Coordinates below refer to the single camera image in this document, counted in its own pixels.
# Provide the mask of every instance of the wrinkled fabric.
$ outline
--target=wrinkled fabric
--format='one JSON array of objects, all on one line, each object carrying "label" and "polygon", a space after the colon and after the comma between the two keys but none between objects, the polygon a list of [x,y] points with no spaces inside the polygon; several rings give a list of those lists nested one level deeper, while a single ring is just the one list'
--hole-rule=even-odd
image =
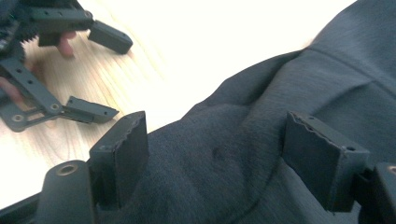
[{"label": "wrinkled fabric", "polygon": [[286,116],[321,119],[370,150],[370,167],[396,162],[395,55],[396,2],[354,3],[306,49],[230,77],[150,133],[148,167],[130,203],[102,221],[358,223],[358,204],[351,213],[324,211],[283,161]]}]

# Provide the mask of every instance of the robotic claw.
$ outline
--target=robotic claw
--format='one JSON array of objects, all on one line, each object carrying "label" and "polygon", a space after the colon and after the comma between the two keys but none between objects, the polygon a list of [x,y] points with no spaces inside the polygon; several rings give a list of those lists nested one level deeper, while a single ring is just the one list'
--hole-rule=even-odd
[{"label": "robotic claw", "polygon": [[0,90],[0,116],[14,132],[49,119],[71,119],[85,123],[107,122],[119,111],[70,97],[62,105],[23,66],[22,43],[39,36],[38,46],[57,46],[64,32],[91,30],[89,39],[119,54],[133,44],[131,38],[95,21],[76,0],[0,0],[0,76],[16,86],[30,106],[20,109]]}]

